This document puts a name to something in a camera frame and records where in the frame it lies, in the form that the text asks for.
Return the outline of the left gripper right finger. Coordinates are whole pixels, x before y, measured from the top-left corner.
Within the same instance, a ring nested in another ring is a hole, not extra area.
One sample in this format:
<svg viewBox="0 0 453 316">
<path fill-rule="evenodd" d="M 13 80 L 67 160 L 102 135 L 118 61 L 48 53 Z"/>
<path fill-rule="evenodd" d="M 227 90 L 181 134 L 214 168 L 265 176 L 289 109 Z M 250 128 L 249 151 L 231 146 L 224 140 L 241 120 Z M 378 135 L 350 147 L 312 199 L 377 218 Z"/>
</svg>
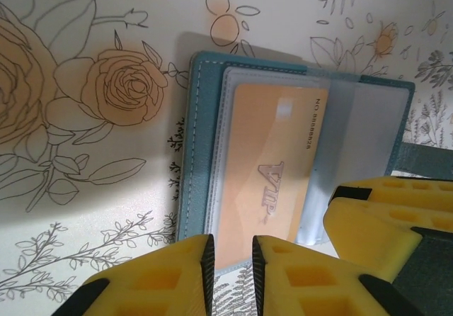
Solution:
<svg viewBox="0 0 453 316">
<path fill-rule="evenodd" d="M 368 269 L 258 235 L 252 241 L 258 316 L 421 316 Z"/>
</svg>

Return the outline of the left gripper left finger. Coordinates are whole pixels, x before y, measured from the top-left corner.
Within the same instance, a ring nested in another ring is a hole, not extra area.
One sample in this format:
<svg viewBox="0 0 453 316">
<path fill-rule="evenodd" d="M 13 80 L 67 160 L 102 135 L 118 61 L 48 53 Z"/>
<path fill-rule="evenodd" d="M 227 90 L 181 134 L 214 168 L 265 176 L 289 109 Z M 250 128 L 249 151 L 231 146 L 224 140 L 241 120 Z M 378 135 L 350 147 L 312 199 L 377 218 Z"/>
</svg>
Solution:
<svg viewBox="0 0 453 316">
<path fill-rule="evenodd" d="M 97 273 L 83 316 L 212 316 L 214 237 L 196 235 Z"/>
</svg>

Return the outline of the blue leather card holder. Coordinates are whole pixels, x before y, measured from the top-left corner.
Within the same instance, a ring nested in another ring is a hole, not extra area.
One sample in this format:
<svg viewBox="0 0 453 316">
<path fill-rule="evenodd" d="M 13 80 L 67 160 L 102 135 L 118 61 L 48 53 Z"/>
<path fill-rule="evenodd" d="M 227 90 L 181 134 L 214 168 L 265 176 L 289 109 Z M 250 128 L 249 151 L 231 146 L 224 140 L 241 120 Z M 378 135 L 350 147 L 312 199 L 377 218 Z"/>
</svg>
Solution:
<svg viewBox="0 0 453 316">
<path fill-rule="evenodd" d="M 177 239 L 209 232 L 214 205 L 214 169 L 220 161 L 221 115 L 231 107 L 233 87 L 327 81 L 333 97 L 314 159 L 308 204 L 297 215 L 295 241 L 322 244 L 328 237 L 321 219 L 328 197 L 346 181 L 393 171 L 453 180 L 453 150 L 403 141 L 415 91 L 411 82 L 331 72 L 302 64 L 199 52 L 190 61 Z"/>
</svg>

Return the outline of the gold VIP card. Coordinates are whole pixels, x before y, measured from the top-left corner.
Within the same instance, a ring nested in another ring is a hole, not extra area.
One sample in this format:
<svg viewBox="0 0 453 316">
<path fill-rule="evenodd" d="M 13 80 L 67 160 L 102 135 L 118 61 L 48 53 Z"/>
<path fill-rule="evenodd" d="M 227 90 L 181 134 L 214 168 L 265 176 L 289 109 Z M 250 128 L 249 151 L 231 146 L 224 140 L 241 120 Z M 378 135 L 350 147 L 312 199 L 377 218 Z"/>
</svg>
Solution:
<svg viewBox="0 0 453 316">
<path fill-rule="evenodd" d="M 248 261 L 256 235 L 295 239 L 327 98 L 315 85 L 236 87 L 217 191 L 217 270 Z"/>
</svg>

